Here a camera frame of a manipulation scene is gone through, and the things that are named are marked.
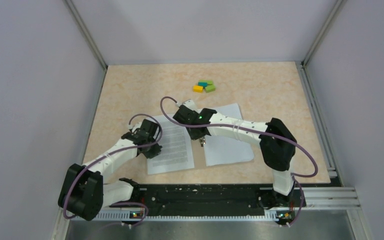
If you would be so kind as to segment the printed white paper sheet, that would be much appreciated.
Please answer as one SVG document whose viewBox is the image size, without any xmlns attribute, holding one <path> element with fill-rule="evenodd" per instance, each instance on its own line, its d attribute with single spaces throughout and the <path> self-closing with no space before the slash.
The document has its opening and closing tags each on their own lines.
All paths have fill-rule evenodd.
<svg viewBox="0 0 384 240">
<path fill-rule="evenodd" d="M 162 148 L 158 156 L 147 160 L 147 173 L 156 175 L 194 169 L 192 144 L 187 130 L 163 115 L 154 118 L 162 127 L 162 138 L 158 142 Z"/>
</svg>

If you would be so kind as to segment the white paper sheet stack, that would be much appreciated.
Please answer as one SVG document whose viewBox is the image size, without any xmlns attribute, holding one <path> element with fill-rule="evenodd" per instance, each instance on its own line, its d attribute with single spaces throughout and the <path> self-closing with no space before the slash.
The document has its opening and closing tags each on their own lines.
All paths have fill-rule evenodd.
<svg viewBox="0 0 384 240">
<path fill-rule="evenodd" d="M 224 136 L 206 136 L 203 148 L 208 167 L 245 163 L 255 158 L 249 143 Z"/>
</svg>

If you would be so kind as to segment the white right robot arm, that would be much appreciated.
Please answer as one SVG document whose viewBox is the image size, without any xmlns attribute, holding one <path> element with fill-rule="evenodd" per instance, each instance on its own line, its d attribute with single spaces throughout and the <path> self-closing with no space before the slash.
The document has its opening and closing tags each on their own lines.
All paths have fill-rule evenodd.
<svg viewBox="0 0 384 240">
<path fill-rule="evenodd" d="M 264 163 L 272 170 L 272 191 L 258 201 L 265 209 L 291 207 L 295 182 L 291 176 L 291 161 L 296 153 L 295 137 L 278 118 L 269 122 L 254 122 L 221 114 L 215 109 L 200 112 L 181 105 L 173 119 L 186 126 L 192 140 L 205 136 L 235 139 L 259 146 Z"/>
</svg>

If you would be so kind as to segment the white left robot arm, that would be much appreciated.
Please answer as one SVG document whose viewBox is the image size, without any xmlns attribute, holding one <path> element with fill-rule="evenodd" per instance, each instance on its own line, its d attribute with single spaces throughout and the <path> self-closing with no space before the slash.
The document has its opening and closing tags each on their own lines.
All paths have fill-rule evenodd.
<svg viewBox="0 0 384 240">
<path fill-rule="evenodd" d="M 72 164 L 65 175 L 57 204 L 66 219 L 80 217 L 93 220 L 100 210 L 125 203 L 134 207 L 140 202 L 139 184 L 128 178 L 108 183 L 108 178 L 122 165 L 143 155 L 146 159 L 158 156 L 162 146 L 158 141 L 162 128 L 155 118 L 144 119 L 129 127 L 118 141 L 92 161 Z"/>
</svg>

